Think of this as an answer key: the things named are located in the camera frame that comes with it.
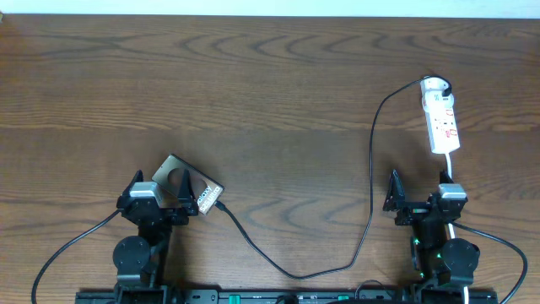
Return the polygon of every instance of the wooden tabletop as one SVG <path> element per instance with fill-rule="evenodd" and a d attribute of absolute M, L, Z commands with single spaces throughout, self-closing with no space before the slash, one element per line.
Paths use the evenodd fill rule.
<path fill-rule="evenodd" d="M 454 87 L 469 202 L 460 222 L 530 261 L 513 303 L 540 296 L 540 21 L 8 15 L 0 25 L 0 302 L 28 303 L 43 263 L 109 215 L 137 169 L 175 153 L 222 183 L 222 200 L 296 274 L 349 263 L 369 214 L 368 143 L 381 99 L 429 73 Z M 395 96 L 375 130 L 375 214 L 354 267 L 289 280 L 214 209 L 175 229 L 166 277 L 224 289 L 405 285 L 410 227 L 382 212 L 391 169 L 411 198 L 436 189 L 420 88 Z M 474 287 L 502 299 L 521 272 L 477 244 Z M 47 270 L 39 303 L 116 283 L 122 217 Z"/>

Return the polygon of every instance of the black cable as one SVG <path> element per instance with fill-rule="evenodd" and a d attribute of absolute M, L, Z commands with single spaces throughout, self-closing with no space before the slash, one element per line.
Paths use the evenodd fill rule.
<path fill-rule="evenodd" d="M 377 283 L 378 285 L 380 285 L 380 286 L 382 287 L 383 290 L 386 291 L 386 294 L 387 294 L 390 298 L 393 298 L 393 297 L 394 297 L 393 295 L 390 294 L 390 292 L 388 292 L 388 290 L 386 289 L 386 287 L 385 287 L 381 282 L 379 282 L 378 280 L 365 280 L 364 282 L 362 282 L 362 284 L 360 284 L 360 285 L 358 286 L 358 288 L 357 288 L 356 291 L 354 292 L 354 299 L 359 299 L 359 297 L 360 297 L 359 292 L 360 292 L 361 290 L 364 289 L 364 286 L 365 286 L 366 284 L 369 284 L 369 283 Z"/>
<path fill-rule="evenodd" d="M 265 258 L 274 268 L 279 270 L 282 274 L 285 274 L 290 279 L 306 280 L 306 279 L 315 278 L 317 276 L 324 275 L 324 274 L 332 274 L 332 273 L 335 273 L 335 272 L 338 272 L 338 271 L 344 271 L 344 270 L 351 269 L 353 267 L 354 263 L 356 263 L 356 260 L 358 259 L 360 249 L 362 248 L 362 244 L 364 244 L 365 237 L 367 236 L 368 230 L 369 230 L 370 225 L 371 225 L 371 220 L 373 219 L 373 132 L 375 131 L 375 124 L 377 123 L 377 117 L 379 116 L 379 112 L 381 111 L 381 108 L 385 104 L 385 102 L 388 99 L 390 99 L 392 96 L 394 96 L 395 94 L 405 90 L 406 88 L 412 86 L 413 84 L 417 84 L 422 80 L 430 79 L 430 78 L 443 79 L 442 77 L 437 76 L 437 75 L 430 75 L 430 76 L 425 76 L 425 77 L 423 77 L 421 79 L 418 79 L 418 80 L 414 80 L 413 82 L 404 85 L 401 89 L 391 93 L 384 100 L 382 100 L 381 104 L 379 105 L 379 108 L 377 109 L 377 112 L 375 113 L 375 117 L 373 118 L 373 124 L 371 125 L 371 133 L 370 133 L 370 217 L 368 218 L 368 222 L 367 222 L 367 225 L 365 226 L 364 234 L 362 234 L 362 238 L 360 239 L 360 243 L 359 243 L 359 245 L 358 245 L 358 247 L 356 249 L 356 252 L 354 253 L 353 259 L 351 260 L 351 262 L 348 265 L 338 267 L 338 268 L 335 268 L 335 269 L 324 270 L 324 271 L 321 271 L 321 272 L 317 272 L 317 273 L 314 273 L 314 274 L 308 274 L 308 275 L 294 275 L 294 274 L 291 274 L 291 273 L 287 272 L 285 269 L 281 268 L 279 265 L 277 265 L 261 249 L 259 249 L 259 247 L 257 247 L 257 245 L 255 245 L 255 243 L 253 243 L 251 238 L 247 235 L 247 232 L 242 227 L 242 224 L 236 219 L 236 217 L 232 214 L 232 212 L 230 212 L 230 210 L 228 210 L 227 207 L 223 203 L 217 202 L 216 207 L 229 215 L 229 217 L 235 222 L 236 227 L 238 227 L 238 230 L 240 231 L 242 236 L 246 239 L 246 242 L 248 244 L 250 244 L 250 246 L 257 253 L 259 253 L 263 258 Z M 443 92 L 443 96 L 447 96 L 447 95 L 449 95 L 451 93 L 451 84 L 450 84 L 449 81 L 447 81 L 447 80 L 445 80 L 445 81 L 448 83 L 448 88 L 445 89 L 445 91 Z"/>
<path fill-rule="evenodd" d="M 500 304 L 505 304 L 506 302 L 508 302 L 510 300 L 510 298 L 512 296 L 514 296 L 514 294 L 517 292 L 517 290 L 520 289 L 521 283 L 523 283 L 523 280 L 525 279 L 525 276 L 527 275 L 528 262 L 527 262 L 527 256 L 525 255 L 525 253 L 523 253 L 523 251 L 520 248 L 518 248 L 516 245 L 514 245 L 511 242 L 508 242 L 506 240 L 503 240 L 500 237 L 492 236 L 489 233 L 486 233 L 486 232 L 483 232 L 483 231 L 480 231 L 480 230 L 477 230 L 477 229 L 474 229 L 474 228 L 470 228 L 470 227 L 467 227 L 465 225 L 462 225 L 462 224 L 459 224 L 459 223 L 456 223 L 456 222 L 451 222 L 451 224 L 454 225 L 457 228 L 463 229 L 464 231 L 469 231 L 469 232 L 472 232 L 472 233 L 476 233 L 479 236 L 487 237 L 490 240 L 493 240 L 493 241 L 499 242 L 499 243 L 501 243 L 503 245 L 506 245 L 506 246 L 514 249 L 514 251 L 517 252 L 517 254 L 520 255 L 521 259 L 523 260 L 523 270 L 521 271 L 520 278 L 517 280 L 517 283 L 514 285 L 512 290 L 510 290 L 510 292 L 508 293 L 508 296 L 506 296 Z"/>
<path fill-rule="evenodd" d="M 38 284 L 40 283 L 40 280 L 41 280 L 41 277 L 43 276 L 43 274 L 45 273 L 45 271 L 47 270 L 47 268 L 49 268 L 49 266 L 51 266 L 52 262 L 58 258 L 58 256 L 60 255 L 60 253 L 64 252 L 64 250 L 68 249 L 68 247 L 72 246 L 74 243 L 76 243 L 78 240 L 82 239 L 83 237 L 89 235 L 90 233 L 98 230 L 99 228 L 101 228 L 103 225 L 107 224 L 110 220 L 112 220 L 112 218 L 114 218 L 118 213 L 120 213 L 120 210 L 117 210 L 115 212 L 113 212 L 111 215 L 109 215 L 106 219 L 104 219 L 103 221 L 101 221 L 98 225 L 95 225 L 93 228 L 87 230 L 85 233 L 81 234 L 80 236 L 77 236 L 75 237 L 74 239 L 72 239 L 71 241 L 69 241 L 66 245 L 62 246 L 60 249 L 58 249 L 58 251 L 52 255 L 51 258 L 49 258 L 49 260 L 47 261 L 47 263 L 45 263 L 45 265 L 43 265 L 43 267 L 41 268 L 40 272 L 37 274 L 37 277 L 35 277 L 35 280 L 34 280 L 34 284 L 32 285 L 32 304 L 37 304 L 37 286 Z"/>

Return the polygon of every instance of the white cable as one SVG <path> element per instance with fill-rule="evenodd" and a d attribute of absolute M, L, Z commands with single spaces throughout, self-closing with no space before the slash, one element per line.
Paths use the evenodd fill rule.
<path fill-rule="evenodd" d="M 446 156 L 446 172 L 448 176 L 452 178 L 452 163 L 450 160 L 450 153 L 445 153 Z M 448 232 L 450 233 L 450 239 L 456 238 L 456 233 L 454 232 L 454 225 L 448 224 Z M 463 304 L 469 304 L 469 288 L 463 287 Z"/>

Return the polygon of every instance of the power strip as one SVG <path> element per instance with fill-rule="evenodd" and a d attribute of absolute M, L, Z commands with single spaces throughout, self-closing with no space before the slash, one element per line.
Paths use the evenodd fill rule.
<path fill-rule="evenodd" d="M 435 154 L 448 154 L 460 147 L 456 117 L 452 108 L 454 95 L 443 96 L 443 91 L 449 85 L 445 80 L 436 77 L 420 82 L 429 143 L 431 152 Z"/>

